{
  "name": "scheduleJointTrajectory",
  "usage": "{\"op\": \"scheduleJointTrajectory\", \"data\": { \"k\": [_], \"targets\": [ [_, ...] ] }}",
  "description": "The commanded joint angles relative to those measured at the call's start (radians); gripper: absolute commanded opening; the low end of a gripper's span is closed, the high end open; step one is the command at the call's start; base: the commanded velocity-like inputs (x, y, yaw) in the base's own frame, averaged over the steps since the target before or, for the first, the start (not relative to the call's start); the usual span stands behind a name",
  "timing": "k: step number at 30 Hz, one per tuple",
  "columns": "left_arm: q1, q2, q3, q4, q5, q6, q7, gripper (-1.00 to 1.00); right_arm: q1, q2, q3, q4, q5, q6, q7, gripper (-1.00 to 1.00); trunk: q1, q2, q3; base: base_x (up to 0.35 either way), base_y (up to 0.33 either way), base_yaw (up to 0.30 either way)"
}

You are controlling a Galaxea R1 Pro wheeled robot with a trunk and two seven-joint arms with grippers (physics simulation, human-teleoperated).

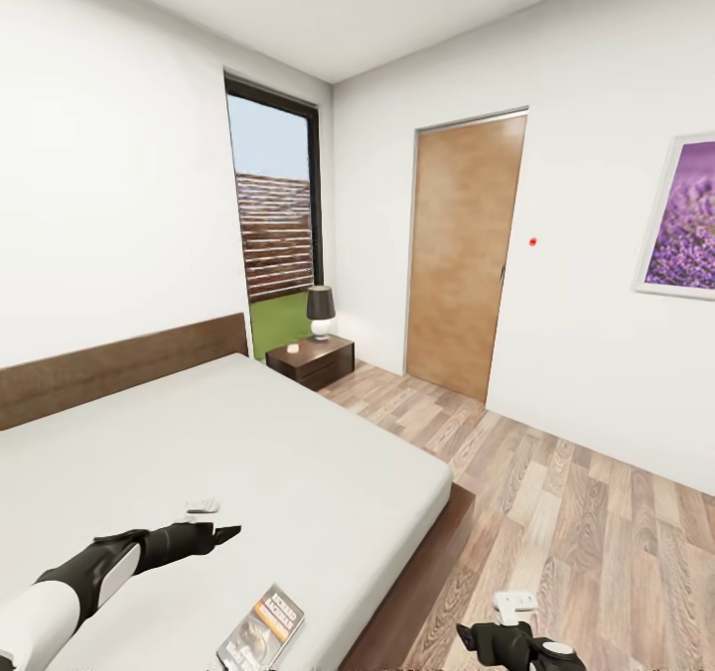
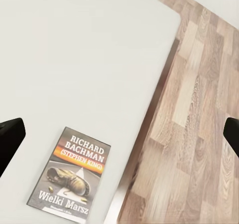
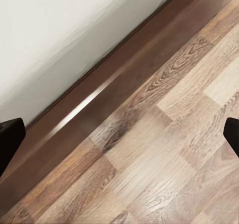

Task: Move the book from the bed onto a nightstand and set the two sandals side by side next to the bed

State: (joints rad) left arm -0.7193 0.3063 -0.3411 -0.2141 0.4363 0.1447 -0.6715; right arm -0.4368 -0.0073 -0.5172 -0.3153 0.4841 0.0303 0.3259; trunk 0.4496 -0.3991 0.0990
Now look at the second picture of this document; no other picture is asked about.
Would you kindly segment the hardback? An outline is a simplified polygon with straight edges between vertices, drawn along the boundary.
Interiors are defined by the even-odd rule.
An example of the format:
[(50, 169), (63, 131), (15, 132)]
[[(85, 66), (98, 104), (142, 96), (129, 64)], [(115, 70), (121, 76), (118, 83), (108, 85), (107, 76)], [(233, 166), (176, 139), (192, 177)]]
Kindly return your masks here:
[(27, 205), (85, 224), (111, 146), (65, 127)]

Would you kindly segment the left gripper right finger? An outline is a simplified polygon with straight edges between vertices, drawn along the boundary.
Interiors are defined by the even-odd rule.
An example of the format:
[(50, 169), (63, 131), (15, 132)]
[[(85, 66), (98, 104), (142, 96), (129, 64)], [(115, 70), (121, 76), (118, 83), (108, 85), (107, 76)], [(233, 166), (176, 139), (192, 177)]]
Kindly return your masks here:
[(239, 119), (227, 118), (223, 135), (239, 158)]

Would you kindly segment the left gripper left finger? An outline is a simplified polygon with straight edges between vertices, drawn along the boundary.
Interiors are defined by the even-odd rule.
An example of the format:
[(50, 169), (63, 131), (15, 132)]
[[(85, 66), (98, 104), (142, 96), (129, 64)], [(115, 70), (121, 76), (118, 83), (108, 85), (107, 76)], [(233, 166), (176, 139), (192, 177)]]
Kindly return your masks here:
[(0, 123), (0, 177), (26, 136), (21, 117)]

